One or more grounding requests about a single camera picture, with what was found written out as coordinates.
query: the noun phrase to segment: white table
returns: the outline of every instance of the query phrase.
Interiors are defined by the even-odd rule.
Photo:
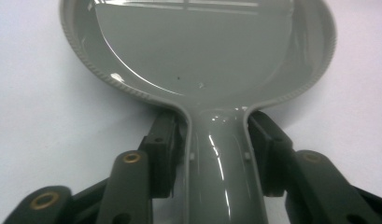
[[[382,0],[327,2],[338,33],[330,68],[304,95],[264,111],[295,149],[323,153],[382,197]],[[54,1],[0,1],[0,223],[34,190],[77,193],[106,178],[159,112],[94,77],[58,12]],[[267,200],[271,223],[288,223],[282,202]],[[169,205],[155,205],[159,224],[176,223]]]

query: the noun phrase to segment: white surface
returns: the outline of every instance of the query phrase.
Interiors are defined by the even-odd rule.
[[[329,70],[312,90],[265,112],[295,149],[325,154],[351,184],[382,197],[382,0],[328,4],[338,33]],[[0,223],[34,190],[77,193],[107,177],[158,111],[81,64],[58,3],[0,1]],[[281,200],[267,207],[271,223],[286,223]]]

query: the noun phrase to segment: gray spoon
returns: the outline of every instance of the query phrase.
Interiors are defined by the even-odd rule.
[[[93,73],[187,119],[183,223],[264,223],[248,115],[322,76],[335,40],[326,5],[62,0],[61,15],[69,43]]]

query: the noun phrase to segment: black metal bracket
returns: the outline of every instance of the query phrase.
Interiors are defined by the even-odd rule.
[[[289,137],[256,112],[248,130],[265,196],[287,192],[292,224],[379,224],[382,199],[352,187],[325,156],[292,149]],[[28,195],[6,224],[151,224],[151,199],[170,196],[183,151],[177,115],[156,118],[138,150],[116,158],[111,176],[74,196],[66,187]]]

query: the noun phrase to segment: glossy gray object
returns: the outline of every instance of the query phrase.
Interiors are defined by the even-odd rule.
[[[320,0],[63,0],[78,57],[102,80],[189,124],[184,223],[264,223],[247,118],[310,88],[332,57]]]

